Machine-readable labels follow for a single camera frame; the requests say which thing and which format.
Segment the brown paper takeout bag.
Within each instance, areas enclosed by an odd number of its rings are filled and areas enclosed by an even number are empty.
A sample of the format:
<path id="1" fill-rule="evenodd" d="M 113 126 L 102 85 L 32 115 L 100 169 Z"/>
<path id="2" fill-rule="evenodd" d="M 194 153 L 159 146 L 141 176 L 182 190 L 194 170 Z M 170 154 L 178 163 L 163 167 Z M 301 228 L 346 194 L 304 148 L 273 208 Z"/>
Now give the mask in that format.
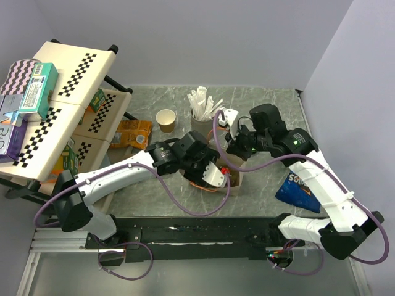
<path id="1" fill-rule="evenodd" d="M 214 141 L 214 134 L 213 134 L 213 130 L 210 130 L 207 134 L 207 143 L 209 144 L 209 147 L 213 148 L 213 149 L 217 149 L 216 145 L 215 145 L 215 141 Z M 226 157 L 229 161 L 232 162 L 232 164 L 234 164 L 234 166 L 238 167 L 238 168 L 244 168 L 246 162 L 244 162 L 241 158 L 235 156 L 235 155 L 231 155 L 228 154 L 227 152 L 225 152 L 226 148 L 222 147 L 222 149 L 224 150 L 224 153 L 226 154 Z M 222 173 L 228 173 L 229 177 L 230 177 L 230 184 L 231 184 L 231 189 L 230 189 L 230 195 L 236 195 L 241 187 L 241 183 L 243 180 L 243 173 L 239 172 L 237 170 L 234 170 L 232 168 L 230 168 L 225 161 L 223 160 L 222 157 L 220 157 L 216 162 L 215 162 L 216 166 L 219 167 L 220 171 Z M 226 192 L 227 191 L 227 184 L 224 185 L 224 187 L 213 187 L 208 185 L 207 187 L 204 186 L 200 186 L 198 184 L 195 184 L 193 182 L 189 182 L 189 184 L 195 188 L 198 188 L 202 191 L 206 191 L 206 192 Z"/>

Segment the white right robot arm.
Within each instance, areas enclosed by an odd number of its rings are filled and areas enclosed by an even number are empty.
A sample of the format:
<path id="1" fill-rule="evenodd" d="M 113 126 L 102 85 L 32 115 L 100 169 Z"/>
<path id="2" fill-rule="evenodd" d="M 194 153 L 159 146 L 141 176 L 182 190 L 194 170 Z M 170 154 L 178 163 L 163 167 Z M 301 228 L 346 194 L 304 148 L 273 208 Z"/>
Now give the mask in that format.
<path id="1" fill-rule="evenodd" d="M 269 152 L 272 162 L 280 161 L 310 189 L 327 218 L 301 218 L 282 214 L 273 222 L 270 240 L 285 245 L 290 239 L 314 242 L 331 256 L 343 260 L 376 229 L 385 242 L 382 257 L 369 263 L 383 262 L 389 253 L 389 241 L 382 227 L 380 212 L 371 212 L 361 205 L 339 180 L 326 162 L 318 144 L 302 129 L 288 129 L 278 108 L 262 104 L 249 112 L 253 130 L 240 125 L 241 116 L 233 109 L 220 111 L 215 123 L 229 129 L 225 139 L 227 153 L 247 160 L 254 152 Z"/>

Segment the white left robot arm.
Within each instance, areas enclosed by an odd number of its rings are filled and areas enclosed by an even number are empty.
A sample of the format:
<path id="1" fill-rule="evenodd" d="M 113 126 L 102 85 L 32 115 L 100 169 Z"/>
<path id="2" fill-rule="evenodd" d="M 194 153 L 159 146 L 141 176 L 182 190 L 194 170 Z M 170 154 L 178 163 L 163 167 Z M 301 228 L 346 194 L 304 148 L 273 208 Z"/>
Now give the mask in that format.
<path id="1" fill-rule="evenodd" d="M 219 157 L 204 136 L 190 131 L 181 139 L 155 142 L 126 160 L 98 170 L 79 175 L 65 170 L 52 192 L 62 194 L 54 202 L 60 227 L 63 232 L 84 229 L 106 247 L 114 248 L 121 243 L 122 232 L 117 229 L 114 217 L 94 208 L 99 199 L 131 184 L 178 171 L 198 186 L 225 187 L 226 178 L 216 166 Z"/>

